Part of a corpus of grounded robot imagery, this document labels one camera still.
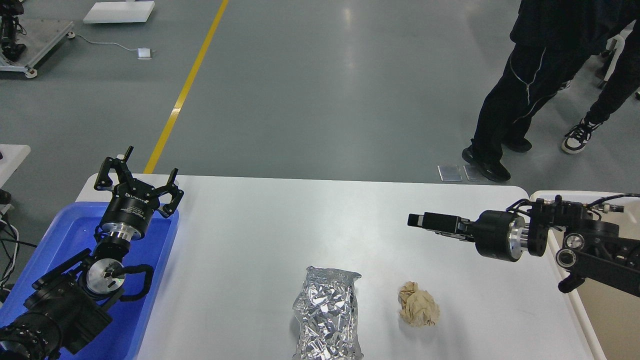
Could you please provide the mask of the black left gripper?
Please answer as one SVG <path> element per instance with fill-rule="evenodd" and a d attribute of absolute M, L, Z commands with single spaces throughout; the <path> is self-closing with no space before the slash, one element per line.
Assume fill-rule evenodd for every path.
<path fill-rule="evenodd" d="M 128 146 L 123 158 L 106 157 L 94 182 L 96 191 L 110 191 L 112 198 L 100 220 L 102 231 L 111 233 L 121 228 L 132 228 L 127 240 L 139 240 L 146 236 L 153 213 L 158 211 L 163 218 L 175 214 L 185 192 L 176 184 L 179 169 L 174 168 L 164 186 L 154 187 L 143 181 L 135 181 L 127 162 L 134 150 Z M 114 171 L 118 182 L 110 178 Z M 170 195 L 170 201 L 160 205 L 160 198 Z"/>

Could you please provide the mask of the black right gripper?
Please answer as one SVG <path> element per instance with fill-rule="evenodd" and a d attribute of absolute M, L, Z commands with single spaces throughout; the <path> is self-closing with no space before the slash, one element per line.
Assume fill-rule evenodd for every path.
<path fill-rule="evenodd" d="M 480 255 L 507 262 L 521 259 L 524 248 L 521 237 L 525 224 L 523 217 L 503 210 L 485 210 L 475 221 L 434 212 L 410 213 L 407 217 L 409 227 L 423 228 L 439 236 L 474 243 Z"/>

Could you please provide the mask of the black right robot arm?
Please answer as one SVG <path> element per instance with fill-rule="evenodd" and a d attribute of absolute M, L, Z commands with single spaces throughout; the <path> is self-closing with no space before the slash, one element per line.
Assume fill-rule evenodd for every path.
<path fill-rule="evenodd" d="M 523 252 L 544 255 L 549 231 L 562 231 L 562 246 L 554 258 L 568 275 L 558 283 L 560 292 L 572 292 L 589 279 L 638 296 L 639 241 L 621 237 L 619 225 L 602 220 L 602 214 L 624 212 L 611 201 L 629 196 L 613 194 L 590 203 L 565 200 L 559 194 L 554 199 L 519 199 L 506 210 L 485 210 L 475 221 L 411 213 L 407 225 L 473 243 L 480 255 L 507 262 L 518 261 Z"/>

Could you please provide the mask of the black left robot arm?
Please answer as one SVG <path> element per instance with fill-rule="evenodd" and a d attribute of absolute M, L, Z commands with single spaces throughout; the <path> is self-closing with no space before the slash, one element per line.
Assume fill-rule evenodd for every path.
<path fill-rule="evenodd" d="M 125 265 L 124 258 L 146 236 L 154 214 L 176 214 L 185 192 L 176 184 L 177 168 L 158 187 L 135 178 L 127 164 L 133 150 L 103 160 L 94 189 L 111 198 L 94 229 L 96 246 L 32 283 L 26 311 L 1 328 L 3 360 L 57 360 L 62 349 L 76 354 L 112 323 L 108 310 L 116 302 L 139 301 L 151 291 L 154 267 Z"/>

